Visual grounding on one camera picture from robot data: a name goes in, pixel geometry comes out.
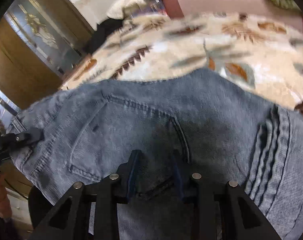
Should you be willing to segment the person left hand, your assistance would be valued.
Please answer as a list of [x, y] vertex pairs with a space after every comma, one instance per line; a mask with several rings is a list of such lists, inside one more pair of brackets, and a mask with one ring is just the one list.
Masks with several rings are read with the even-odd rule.
[[9, 219], [12, 217], [12, 209], [5, 187], [5, 176], [0, 174], [0, 218]]

